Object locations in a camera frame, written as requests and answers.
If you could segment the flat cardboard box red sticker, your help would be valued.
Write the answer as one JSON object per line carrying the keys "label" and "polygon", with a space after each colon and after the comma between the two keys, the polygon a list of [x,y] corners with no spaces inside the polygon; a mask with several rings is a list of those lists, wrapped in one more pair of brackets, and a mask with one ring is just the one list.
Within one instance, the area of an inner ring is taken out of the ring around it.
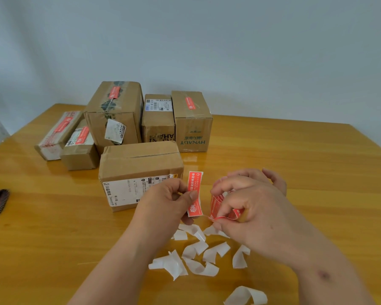
{"label": "flat cardboard box red sticker", "polygon": [[59,160],[62,150],[82,119],[82,111],[64,112],[45,137],[35,145],[35,150],[45,161]]}

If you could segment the person's left hand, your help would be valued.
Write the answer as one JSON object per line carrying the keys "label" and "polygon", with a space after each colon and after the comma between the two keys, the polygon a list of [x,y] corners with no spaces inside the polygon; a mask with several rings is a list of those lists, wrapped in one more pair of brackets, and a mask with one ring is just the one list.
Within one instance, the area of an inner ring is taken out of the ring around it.
{"label": "person's left hand", "polygon": [[167,179],[152,186],[137,204],[130,225],[142,238],[163,246],[177,231],[179,224],[192,225],[194,220],[175,213],[175,194],[188,191],[181,179]]}

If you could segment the wide cardboard box shipping label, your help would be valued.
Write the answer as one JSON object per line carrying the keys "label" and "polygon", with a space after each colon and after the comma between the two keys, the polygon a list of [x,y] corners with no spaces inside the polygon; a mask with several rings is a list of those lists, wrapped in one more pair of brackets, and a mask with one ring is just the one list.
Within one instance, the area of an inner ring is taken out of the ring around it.
{"label": "wide cardboard box shipping label", "polygon": [[174,141],[108,146],[98,178],[113,212],[135,208],[143,194],[167,179],[181,179],[184,164]]}

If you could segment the small cardboard box white label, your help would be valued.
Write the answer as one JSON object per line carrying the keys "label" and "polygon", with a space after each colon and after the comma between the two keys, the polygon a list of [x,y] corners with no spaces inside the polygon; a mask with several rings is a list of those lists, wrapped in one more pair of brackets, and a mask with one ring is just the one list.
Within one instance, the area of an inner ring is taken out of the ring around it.
{"label": "small cardboard box white label", "polygon": [[69,171],[96,169],[98,167],[100,155],[85,118],[79,122],[72,132],[60,158]]}

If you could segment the cardboard box green print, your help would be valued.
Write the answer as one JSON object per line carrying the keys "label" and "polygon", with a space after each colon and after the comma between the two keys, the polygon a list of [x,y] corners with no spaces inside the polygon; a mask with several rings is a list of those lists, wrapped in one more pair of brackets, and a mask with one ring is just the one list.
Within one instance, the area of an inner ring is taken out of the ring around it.
{"label": "cardboard box green print", "polygon": [[171,98],[179,152],[207,152],[213,116],[202,92],[172,91]]}

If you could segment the person's right hand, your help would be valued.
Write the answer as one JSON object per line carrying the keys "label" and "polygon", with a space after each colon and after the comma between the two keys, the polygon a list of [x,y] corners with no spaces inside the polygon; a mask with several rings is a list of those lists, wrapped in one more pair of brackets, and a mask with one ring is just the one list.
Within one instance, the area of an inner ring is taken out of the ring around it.
{"label": "person's right hand", "polygon": [[289,267],[297,257],[297,237],[304,236],[308,222],[289,202],[284,194],[273,186],[262,169],[242,169],[229,173],[213,185],[231,176],[248,176],[260,182],[260,200],[230,200],[225,197],[218,216],[227,215],[232,209],[244,209],[239,220],[242,224],[242,241],[252,251]]}

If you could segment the large taped cardboard box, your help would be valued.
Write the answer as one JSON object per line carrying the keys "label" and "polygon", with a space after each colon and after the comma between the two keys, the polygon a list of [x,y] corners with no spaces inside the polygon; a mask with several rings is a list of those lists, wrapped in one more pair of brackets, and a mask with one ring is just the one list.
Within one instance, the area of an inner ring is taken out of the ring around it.
{"label": "large taped cardboard box", "polygon": [[142,111],[139,82],[101,82],[83,112],[98,153],[108,146],[141,143]]}

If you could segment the scattered white sticker backing strips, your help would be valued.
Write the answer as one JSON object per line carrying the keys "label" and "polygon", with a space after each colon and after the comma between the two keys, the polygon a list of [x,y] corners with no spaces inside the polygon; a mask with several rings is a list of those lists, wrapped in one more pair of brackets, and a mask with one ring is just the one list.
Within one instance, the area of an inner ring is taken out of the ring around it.
{"label": "scattered white sticker backing strips", "polygon": [[[150,270],[166,270],[173,277],[173,280],[179,276],[188,275],[188,270],[195,275],[207,277],[218,275],[219,267],[216,266],[216,257],[224,257],[230,251],[230,246],[225,241],[210,247],[206,242],[206,236],[228,236],[213,226],[202,231],[198,225],[180,224],[171,239],[183,241],[188,239],[188,235],[196,237],[198,242],[188,245],[181,256],[176,250],[173,250],[168,252],[167,256],[153,259],[148,268]],[[224,301],[224,305],[247,305],[249,301],[251,301],[250,305],[267,305],[268,298],[262,291],[239,286]]]}

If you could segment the cardboard box barcode label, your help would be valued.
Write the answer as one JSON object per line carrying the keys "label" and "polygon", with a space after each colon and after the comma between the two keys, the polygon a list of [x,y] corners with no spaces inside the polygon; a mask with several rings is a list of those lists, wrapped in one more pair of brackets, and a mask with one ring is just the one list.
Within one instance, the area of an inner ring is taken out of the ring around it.
{"label": "cardboard box barcode label", "polygon": [[175,141],[172,97],[146,94],[142,113],[142,142]]}

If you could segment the person's left forearm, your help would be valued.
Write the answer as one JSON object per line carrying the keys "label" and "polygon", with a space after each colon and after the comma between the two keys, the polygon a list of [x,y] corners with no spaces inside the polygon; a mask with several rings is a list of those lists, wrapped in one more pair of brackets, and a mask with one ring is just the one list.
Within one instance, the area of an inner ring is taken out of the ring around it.
{"label": "person's left forearm", "polygon": [[180,217],[134,216],[67,305],[136,305],[148,264],[171,239]]}

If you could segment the strip of red stickers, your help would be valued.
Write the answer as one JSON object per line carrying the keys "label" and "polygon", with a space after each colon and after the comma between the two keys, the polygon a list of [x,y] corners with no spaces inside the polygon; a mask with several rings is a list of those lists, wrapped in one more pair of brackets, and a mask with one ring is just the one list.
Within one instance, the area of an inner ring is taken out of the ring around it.
{"label": "strip of red stickers", "polygon": [[224,201],[225,197],[229,194],[234,192],[235,190],[232,189],[230,191],[225,191],[220,195],[213,195],[211,199],[210,204],[210,213],[209,217],[213,219],[220,219],[220,218],[226,218],[229,220],[239,220],[241,216],[244,214],[244,209],[232,209],[227,215],[224,216],[218,216],[218,211],[222,205],[222,202]]}

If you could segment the person's right forearm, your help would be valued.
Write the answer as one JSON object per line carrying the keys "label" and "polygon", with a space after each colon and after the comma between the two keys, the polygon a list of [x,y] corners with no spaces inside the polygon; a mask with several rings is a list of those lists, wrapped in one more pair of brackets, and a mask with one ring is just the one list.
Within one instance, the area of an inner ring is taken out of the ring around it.
{"label": "person's right forearm", "polygon": [[297,237],[295,249],[290,266],[300,305],[376,305],[355,267],[323,234]]}

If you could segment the single red sticker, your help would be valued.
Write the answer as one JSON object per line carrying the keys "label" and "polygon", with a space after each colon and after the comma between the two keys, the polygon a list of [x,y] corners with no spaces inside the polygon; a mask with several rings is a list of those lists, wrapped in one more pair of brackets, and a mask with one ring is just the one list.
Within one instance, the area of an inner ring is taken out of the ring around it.
{"label": "single red sticker", "polygon": [[189,218],[198,217],[203,215],[201,200],[200,200],[200,186],[202,182],[203,172],[190,171],[188,176],[188,191],[196,191],[197,198],[193,201],[192,205],[187,210]]}

